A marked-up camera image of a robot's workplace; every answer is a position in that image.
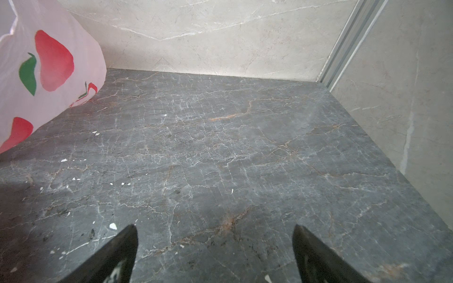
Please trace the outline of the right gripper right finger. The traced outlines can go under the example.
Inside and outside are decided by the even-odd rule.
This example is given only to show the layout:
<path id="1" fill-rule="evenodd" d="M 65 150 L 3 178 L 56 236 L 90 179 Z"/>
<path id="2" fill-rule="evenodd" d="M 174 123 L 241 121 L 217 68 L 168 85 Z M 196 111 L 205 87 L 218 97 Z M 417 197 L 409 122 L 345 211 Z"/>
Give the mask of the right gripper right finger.
<path id="1" fill-rule="evenodd" d="M 295 226 L 292 247 L 303 283 L 369 282 L 305 226 Z"/>

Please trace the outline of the pink plastic fruit-print bag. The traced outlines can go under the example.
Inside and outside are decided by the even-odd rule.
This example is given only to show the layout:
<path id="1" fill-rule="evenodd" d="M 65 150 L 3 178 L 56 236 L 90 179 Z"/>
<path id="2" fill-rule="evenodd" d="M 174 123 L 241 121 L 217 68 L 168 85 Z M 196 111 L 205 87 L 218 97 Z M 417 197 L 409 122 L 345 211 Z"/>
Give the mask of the pink plastic fruit-print bag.
<path id="1" fill-rule="evenodd" d="M 106 73 L 99 43 L 58 1 L 2 1 L 1 151 L 87 103 Z"/>

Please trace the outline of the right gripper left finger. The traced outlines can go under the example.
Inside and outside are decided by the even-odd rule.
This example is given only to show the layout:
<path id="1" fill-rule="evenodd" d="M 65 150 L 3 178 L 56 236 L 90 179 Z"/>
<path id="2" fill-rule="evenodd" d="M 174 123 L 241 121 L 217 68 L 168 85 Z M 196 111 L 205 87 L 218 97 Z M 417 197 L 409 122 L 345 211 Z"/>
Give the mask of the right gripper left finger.
<path id="1" fill-rule="evenodd" d="M 138 245 L 138 230 L 135 225 L 128 225 L 61 282 L 128 283 Z"/>

